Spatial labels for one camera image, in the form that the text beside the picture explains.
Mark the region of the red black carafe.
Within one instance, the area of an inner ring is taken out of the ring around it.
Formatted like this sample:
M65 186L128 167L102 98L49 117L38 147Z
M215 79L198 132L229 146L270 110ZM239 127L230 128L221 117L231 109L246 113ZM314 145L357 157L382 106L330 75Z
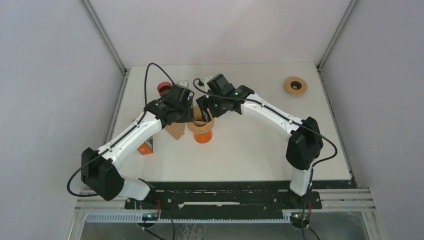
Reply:
M162 97L162 96L169 94L172 86L173 86L172 83L164 81L164 82L159 83L157 85L156 89L157 89L159 95Z

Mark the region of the brown paper coffee filter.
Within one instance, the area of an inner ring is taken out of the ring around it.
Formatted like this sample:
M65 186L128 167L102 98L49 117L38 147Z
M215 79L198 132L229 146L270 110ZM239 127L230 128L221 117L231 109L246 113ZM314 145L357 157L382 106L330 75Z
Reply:
M185 123L174 122L167 125L164 129L175 139L179 140L185 134Z
M193 113L194 113L194 121L193 124L197 127L202 127L202 126L213 126L214 125L214 121L211 120L209 122L206 122L205 120L203 120L203 114L202 111L200 110L200 108L195 105L193 107Z

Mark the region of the wooden dripper ring holder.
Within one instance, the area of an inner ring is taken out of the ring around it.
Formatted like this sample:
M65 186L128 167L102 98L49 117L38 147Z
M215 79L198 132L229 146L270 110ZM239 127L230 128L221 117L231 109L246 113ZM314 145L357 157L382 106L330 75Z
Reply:
M204 135L212 130L214 124L215 121L213 119L209 122L205 122L201 116L195 116L194 121L188 122L186 125L193 134Z

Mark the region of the orange glass carafe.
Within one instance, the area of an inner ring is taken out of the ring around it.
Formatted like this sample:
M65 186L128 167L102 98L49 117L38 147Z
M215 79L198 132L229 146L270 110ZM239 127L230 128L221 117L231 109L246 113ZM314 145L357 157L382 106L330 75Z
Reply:
M208 131L207 133L204 134L197 134L194 133L193 134L194 140L199 143L199 144L206 144L208 143L212 137L213 137L213 133L211 131Z

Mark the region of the orange coffee filter box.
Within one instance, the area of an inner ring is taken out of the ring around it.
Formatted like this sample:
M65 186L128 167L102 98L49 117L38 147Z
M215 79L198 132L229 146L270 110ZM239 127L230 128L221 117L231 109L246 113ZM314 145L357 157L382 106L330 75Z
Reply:
M149 155L149 154L153 154L154 153L154 143L153 143L153 136L149 137L143 144L141 144L138 148L137 151L141 154L141 155Z

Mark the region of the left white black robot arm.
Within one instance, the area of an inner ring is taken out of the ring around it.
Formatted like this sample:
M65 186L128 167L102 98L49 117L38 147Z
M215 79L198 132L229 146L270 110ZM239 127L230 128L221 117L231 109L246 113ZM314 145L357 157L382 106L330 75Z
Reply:
M157 196L140 179L122 176L119 172L126 160L146 140L173 123L194 120L194 93L187 87L174 84L169 92L150 101L142 113L112 141L97 149L87 148L81 154L81 181L105 201L116 197L137 200L149 209Z

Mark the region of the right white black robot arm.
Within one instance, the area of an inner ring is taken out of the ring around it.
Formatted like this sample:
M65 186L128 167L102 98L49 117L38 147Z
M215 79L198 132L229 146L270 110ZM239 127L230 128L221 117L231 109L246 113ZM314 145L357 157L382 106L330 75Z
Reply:
M209 79L196 78L193 85L203 93L196 102L205 121L236 112L274 129L282 137L287 143L285 158L292 167L289 203L295 208L307 204L312 163L324 146L317 121L312 117L292 116L269 104L245 85L235 88L221 73Z

